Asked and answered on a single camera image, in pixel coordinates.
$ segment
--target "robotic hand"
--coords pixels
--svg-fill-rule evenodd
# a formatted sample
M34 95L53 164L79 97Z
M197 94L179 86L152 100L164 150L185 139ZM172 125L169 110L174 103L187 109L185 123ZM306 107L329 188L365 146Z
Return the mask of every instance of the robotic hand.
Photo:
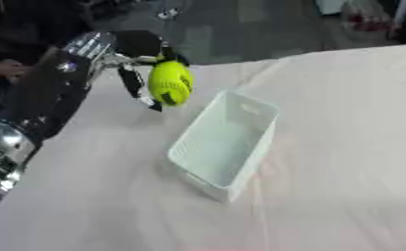
M143 48L131 46L141 37L146 38ZM118 69L133 98L162 111L160 102L141 95L144 83L134 66L165 61L188 66L167 42L148 31L90 32L34 67L16 84L0 113L0 201L21 179L43 141L60 132L76 112L104 69Z

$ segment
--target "white tablecloth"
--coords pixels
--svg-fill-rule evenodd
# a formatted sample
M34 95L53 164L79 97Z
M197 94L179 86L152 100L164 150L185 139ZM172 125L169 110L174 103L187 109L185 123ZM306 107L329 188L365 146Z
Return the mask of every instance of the white tablecloth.
M0 205L0 251L406 250L406 47L193 71L191 100L163 114L102 75ZM260 172L226 205L164 165L224 89L280 109Z

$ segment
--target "floor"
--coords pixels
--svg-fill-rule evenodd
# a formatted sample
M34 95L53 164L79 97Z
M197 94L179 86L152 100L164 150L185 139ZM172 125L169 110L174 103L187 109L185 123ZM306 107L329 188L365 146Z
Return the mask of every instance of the floor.
M179 7L173 21L156 13ZM99 29L149 29L171 41L193 64L281 58L314 51L372 47L381 40L350 38L339 17L323 18L314 0L151 0L123 6Z

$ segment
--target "yellow softball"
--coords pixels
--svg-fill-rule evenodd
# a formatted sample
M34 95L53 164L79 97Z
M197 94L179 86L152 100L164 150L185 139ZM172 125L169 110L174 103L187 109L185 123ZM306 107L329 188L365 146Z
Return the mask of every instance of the yellow softball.
M186 66L169 61L157 65L148 79L148 89L154 99L169 106L186 102L192 92L192 75Z

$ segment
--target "white plastic bin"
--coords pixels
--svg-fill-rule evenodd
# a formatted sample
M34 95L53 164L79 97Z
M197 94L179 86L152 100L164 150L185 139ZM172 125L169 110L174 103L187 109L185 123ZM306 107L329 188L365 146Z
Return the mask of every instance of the white plastic bin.
M181 175L220 201L234 200L255 174L274 136L277 109L220 93L170 149Z

